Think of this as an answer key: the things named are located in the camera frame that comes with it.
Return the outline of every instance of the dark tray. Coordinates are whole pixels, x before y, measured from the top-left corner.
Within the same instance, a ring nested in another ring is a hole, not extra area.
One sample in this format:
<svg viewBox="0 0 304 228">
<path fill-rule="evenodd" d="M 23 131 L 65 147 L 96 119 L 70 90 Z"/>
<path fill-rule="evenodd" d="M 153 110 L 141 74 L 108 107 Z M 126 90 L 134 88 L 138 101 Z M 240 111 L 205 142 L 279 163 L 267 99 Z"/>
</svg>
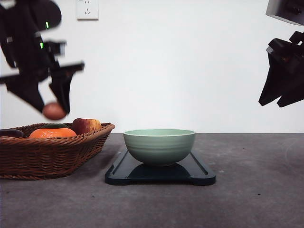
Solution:
<svg viewBox="0 0 304 228">
<path fill-rule="evenodd" d="M 111 185 L 128 185 L 149 182 L 189 182 L 194 185 L 215 183 L 215 173 L 194 152 L 170 166 L 148 166 L 125 151 L 120 154 L 105 174 Z"/>
</svg>

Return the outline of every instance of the brown egg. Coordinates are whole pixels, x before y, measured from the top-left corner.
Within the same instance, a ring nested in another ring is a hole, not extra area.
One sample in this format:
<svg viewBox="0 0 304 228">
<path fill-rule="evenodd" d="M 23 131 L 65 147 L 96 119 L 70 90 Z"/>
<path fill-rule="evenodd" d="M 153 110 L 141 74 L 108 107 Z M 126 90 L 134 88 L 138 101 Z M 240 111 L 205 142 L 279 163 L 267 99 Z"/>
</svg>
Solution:
<svg viewBox="0 0 304 228">
<path fill-rule="evenodd" d="M 46 106 L 44 106 L 42 114 L 50 120 L 60 120 L 67 115 L 65 110 L 58 102 L 48 103 Z"/>
</svg>

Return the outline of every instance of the wall socket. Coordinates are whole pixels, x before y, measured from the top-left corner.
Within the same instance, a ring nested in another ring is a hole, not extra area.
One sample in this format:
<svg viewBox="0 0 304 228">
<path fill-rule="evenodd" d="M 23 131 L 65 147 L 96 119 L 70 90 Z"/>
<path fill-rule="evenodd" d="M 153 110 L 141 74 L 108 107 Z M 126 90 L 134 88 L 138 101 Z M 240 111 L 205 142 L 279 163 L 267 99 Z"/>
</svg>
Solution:
<svg viewBox="0 0 304 228">
<path fill-rule="evenodd" d="M 76 0 L 78 20 L 98 20 L 98 0 Z"/>
</svg>

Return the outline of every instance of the ceramic bowl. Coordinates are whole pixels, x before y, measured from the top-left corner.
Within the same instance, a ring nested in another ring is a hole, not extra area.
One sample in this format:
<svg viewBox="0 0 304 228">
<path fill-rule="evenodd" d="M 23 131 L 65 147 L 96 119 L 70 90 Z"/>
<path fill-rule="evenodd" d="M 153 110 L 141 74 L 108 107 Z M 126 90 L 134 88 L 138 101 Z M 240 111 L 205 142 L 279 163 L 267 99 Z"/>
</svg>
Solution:
<svg viewBox="0 0 304 228">
<path fill-rule="evenodd" d="M 129 153 L 140 162 L 168 166 L 184 159 L 191 151 L 195 132 L 180 129 L 145 129 L 123 133 Z"/>
</svg>

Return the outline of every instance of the gray table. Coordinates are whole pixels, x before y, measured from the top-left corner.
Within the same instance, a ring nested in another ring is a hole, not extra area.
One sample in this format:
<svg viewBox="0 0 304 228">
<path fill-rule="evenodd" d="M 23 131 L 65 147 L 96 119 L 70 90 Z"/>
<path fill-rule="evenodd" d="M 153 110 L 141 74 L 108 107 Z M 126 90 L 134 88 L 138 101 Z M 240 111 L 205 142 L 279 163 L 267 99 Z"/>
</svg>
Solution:
<svg viewBox="0 0 304 228">
<path fill-rule="evenodd" d="M 0 180 L 1 228 L 303 228 L 304 134 L 198 134 L 210 186 L 112 186 L 104 174 L 125 148 L 113 133 L 71 176 Z"/>
</svg>

